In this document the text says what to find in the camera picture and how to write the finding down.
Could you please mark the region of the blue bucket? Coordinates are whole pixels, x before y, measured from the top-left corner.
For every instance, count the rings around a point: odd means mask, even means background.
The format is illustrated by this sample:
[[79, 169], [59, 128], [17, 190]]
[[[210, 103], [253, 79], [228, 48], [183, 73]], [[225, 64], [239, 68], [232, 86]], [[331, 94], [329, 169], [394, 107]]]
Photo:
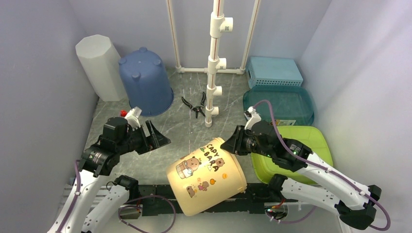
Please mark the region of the blue bucket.
[[141, 115], [153, 117], [167, 111], [174, 93], [166, 67], [155, 52], [141, 47], [118, 60], [120, 79], [130, 107]]

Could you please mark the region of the translucent white faceted bin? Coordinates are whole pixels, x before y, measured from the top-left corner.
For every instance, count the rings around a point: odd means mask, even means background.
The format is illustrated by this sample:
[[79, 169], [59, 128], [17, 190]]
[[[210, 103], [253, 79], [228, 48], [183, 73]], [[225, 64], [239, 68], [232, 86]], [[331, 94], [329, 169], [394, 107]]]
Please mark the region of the translucent white faceted bin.
[[126, 92], [120, 78], [120, 55], [109, 37], [95, 34], [75, 46], [78, 59], [98, 97], [103, 101], [120, 101]]

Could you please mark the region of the lime green plastic tub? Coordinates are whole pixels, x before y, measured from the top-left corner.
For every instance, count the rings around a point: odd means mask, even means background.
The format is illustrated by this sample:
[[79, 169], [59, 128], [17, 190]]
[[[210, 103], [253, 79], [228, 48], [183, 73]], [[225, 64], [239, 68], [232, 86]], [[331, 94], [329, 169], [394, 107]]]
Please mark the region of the lime green plastic tub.
[[[296, 139], [308, 146], [312, 151], [330, 166], [333, 166], [332, 156], [327, 142], [317, 128], [312, 126], [278, 126], [279, 133], [283, 138]], [[262, 183], [268, 183], [275, 174], [292, 178], [297, 182], [316, 185], [313, 180], [275, 165], [270, 158], [255, 153], [251, 154], [253, 168], [257, 178]]]

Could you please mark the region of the beige plastic bucket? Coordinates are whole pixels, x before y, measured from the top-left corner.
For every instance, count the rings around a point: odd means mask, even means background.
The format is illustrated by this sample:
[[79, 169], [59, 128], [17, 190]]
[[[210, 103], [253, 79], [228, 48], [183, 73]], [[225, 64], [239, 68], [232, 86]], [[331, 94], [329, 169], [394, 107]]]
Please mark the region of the beige plastic bucket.
[[235, 155], [221, 149], [224, 140], [214, 138], [166, 169], [175, 199], [186, 216], [201, 213], [247, 188]]

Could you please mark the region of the light blue perforated basket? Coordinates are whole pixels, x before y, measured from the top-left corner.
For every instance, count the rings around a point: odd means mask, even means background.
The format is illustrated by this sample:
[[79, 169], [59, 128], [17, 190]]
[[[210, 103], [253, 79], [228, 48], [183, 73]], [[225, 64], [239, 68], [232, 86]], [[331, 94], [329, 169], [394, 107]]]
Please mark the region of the light blue perforated basket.
[[301, 86], [303, 77], [293, 59], [251, 56], [245, 67], [248, 85]]

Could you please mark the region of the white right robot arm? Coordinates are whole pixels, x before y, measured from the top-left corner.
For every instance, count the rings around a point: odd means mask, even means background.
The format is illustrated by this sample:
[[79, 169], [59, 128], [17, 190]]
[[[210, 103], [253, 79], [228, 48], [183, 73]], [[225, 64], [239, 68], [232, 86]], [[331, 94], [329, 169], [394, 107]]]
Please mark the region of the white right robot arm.
[[251, 127], [238, 125], [221, 149], [235, 155], [257, 154], [282, 169], [303, 175], [318, 186], [300, 183], [275, 174], [268, 182], [268, 196], [273, 201], [300, 200], [337, 215], [346, 225], [365, 230], [372, 226], [381, 189], [360, 184], [342, 174], [302, 142], [284, 138], [266, 121]]

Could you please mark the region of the teal translucent plastic tub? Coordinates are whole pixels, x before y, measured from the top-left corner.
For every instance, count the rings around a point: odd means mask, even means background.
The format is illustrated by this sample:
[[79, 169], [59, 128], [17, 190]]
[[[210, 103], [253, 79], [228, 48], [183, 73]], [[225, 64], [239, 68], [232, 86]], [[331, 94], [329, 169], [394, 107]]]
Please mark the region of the teal translucent plastic tub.
[[243, 94], [243, 109], [247, 110], [261, 100], [268, 100], [278, 126], [310, 126], [314, 109], [308, 92], [300, 86], [258, 85]]

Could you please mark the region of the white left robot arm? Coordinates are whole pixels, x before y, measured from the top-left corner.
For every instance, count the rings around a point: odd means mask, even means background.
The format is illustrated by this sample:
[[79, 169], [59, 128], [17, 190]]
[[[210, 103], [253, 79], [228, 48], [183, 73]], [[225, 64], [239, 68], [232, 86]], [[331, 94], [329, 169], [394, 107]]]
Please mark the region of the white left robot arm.
[[145, 124], [149, 135], [135, 116], [107, 120], [97, 142], [75, 162], [73, 187], [49, 232], [96, 233], [122, 204], [142, 199], [138, 181], [121, 175], [112, 182], [108, 195], [95, 208], [91, 207], [100, 188], [109, 183], [109, 175], [122, 155], [133, 151], [145, 154], [171, 143], [151, 121]]

